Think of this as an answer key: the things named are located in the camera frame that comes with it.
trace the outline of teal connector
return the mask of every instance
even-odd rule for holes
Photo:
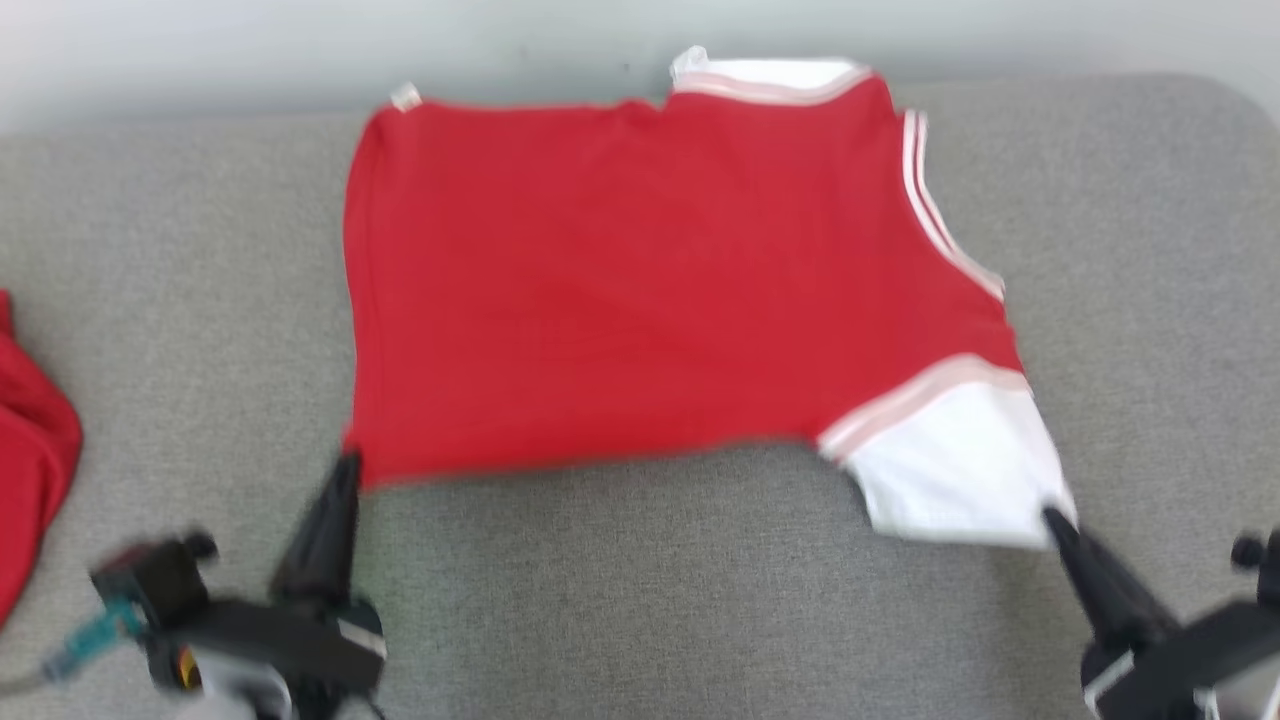
[[[67,637],[61,650],[45,660],[41,671],[51,683],[68,680],[91,660],[146,630],[146,621],[132,602],[115,600],[106,611]]]

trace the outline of black wire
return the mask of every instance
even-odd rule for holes
[[[360,700],[365,701],[365,705],[369,706],[369,710],[374,714],[375,717],[378,717],[378,720],[387,720],[387,714],[383,712],[381,707],[378,707],[378,703],[374,702],[372,696],[362,694],[360,696]]]
[[[20,694],[38,691],[45,687],[46,683],[49,683],[49,678],[46,678],[44,673],[32,673],[24,678],[0,680],[0,700],[8,700],[10,697],[18,697]]]

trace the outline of white wall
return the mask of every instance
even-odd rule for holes
[[[1280,0],[0,0],[0,131],[662,94],[713,56],[841,54],[891,79],[1170,69],[1280,117]]]

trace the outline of jersey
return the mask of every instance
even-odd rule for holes
[[[365,488],[800,439],[873,524],[1043,544],[1074,511],[1001,279],[846,60],[673,65],[662,106],[380,110],[344,245]]]

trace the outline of red fabric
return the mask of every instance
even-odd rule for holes
[[[365,487],[812,442],[942,357],[1021,372],[911,210],[904,122],[879,78],[378,113],[344,224]]]
[[[67,497],[81,439],[70,402],[14,341],[9,295],[0,290],[0,623]]]

